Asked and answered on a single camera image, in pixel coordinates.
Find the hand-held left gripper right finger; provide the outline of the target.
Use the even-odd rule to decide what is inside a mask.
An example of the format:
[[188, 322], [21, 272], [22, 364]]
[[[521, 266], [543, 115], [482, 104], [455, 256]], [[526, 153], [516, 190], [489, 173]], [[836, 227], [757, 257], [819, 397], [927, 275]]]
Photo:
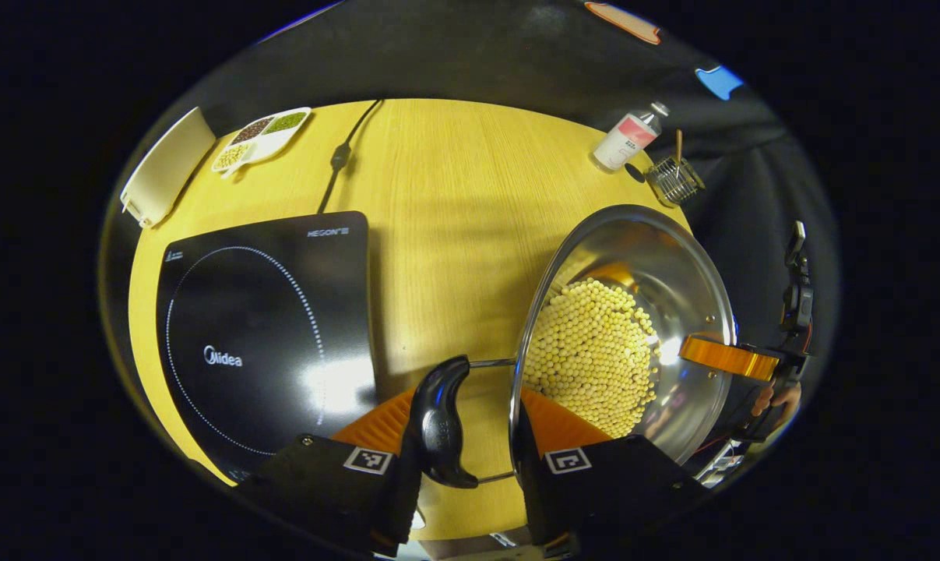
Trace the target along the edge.
[[612, 438], [530, 388], [519, 400], [516, 479], [535, 543], [631, 541], [708, 500], [708, 488], [643, 436]]

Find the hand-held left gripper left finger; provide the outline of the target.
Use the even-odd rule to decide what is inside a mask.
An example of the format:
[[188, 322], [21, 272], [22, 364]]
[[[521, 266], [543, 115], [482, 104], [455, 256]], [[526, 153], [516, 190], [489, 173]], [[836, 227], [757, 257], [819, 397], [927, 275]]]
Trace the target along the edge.
[[408, 542], [422, 472], [407, 437], [410, 388], [334, 437], [303, 433], [236, 485], [236, 495], [350, 552], [394, 556]]

